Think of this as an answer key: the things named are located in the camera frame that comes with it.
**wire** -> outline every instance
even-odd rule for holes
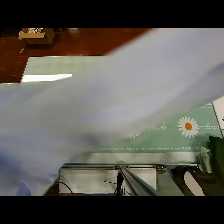
[[[64,183],[62,181],[58,181],[58,182],[55,182],[55,183],[56,184],[64,184],[69,189],[69,191],[72,193],[72,196],[75,196],[74,193],[72,192],[71,188],[66,183]]]

